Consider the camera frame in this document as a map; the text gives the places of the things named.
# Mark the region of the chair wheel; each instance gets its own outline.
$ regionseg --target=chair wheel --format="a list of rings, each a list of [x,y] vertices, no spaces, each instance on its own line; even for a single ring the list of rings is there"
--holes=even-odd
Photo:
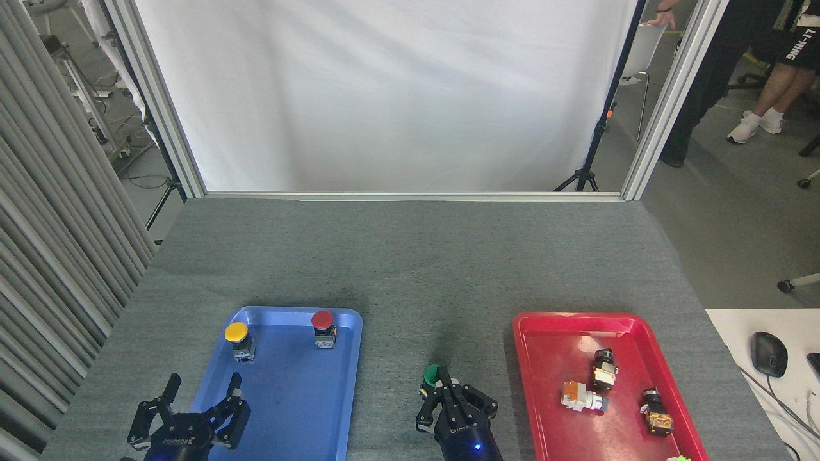
[[[782,291],[783,293],[788,293],[795,288],[794,285],[791,284],[788,280],[781,280],[777,282],[777,289]]]

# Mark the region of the white curtain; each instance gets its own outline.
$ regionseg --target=white curtain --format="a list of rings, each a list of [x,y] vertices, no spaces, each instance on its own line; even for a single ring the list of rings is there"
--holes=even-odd
[[[637,1],[130,3],[209,193],[450,194],[581,167]]]

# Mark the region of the gray table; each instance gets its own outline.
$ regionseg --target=gray table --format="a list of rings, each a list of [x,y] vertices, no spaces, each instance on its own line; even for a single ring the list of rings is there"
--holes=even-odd
[[[641,203],[263,199],[185,205],[43,459],[141,459],[125,443],[135,405],[178,372],[188,409],[244,305],[362,314],[351,461],[441,459],[413,427],[429,363],[495,397],[504,458],[533,459],[510,327],[524,311],[643,317],[712,459],[790,459]]]

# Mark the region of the red tray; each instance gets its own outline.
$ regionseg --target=red tray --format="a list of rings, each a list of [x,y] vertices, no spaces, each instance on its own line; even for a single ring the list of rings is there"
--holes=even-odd
[[[539,461],[707,461],[695,425],[649,325],[625,313],[520,313],[512,321]],[[595,351],[611,348],[618,374],[606,413],[561,405],[565,381],[591,384]],[[674,421],[670,436],[650,435],[639,412],[657,387]]]

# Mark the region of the black robotic gripper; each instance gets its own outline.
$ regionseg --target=black robotic gripper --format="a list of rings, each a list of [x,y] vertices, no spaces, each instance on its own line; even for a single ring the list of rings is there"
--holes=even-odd
[[[205,461],[214,445],[236,450],[251,414],[239,391],[242,377],[234,373],[225,398],[203,413],[173,413],[171,403],[181,383],[180,375],[174,373],[162,395],[150,402],[140,402],[128,433],[129,445],[135,450],[148,448],[145,461]],[[162,426],[149,438],[151,422],[157,414]],[[228,424],[220,429],[228,419]]]
[[[445,461],[503,461],[490,431],[499,404],[475,387],[451,379],[447,367],[421,382],[424,404],[416,416],[416,430],[433,434]],[[433,410],[441,405],[438,418]]]

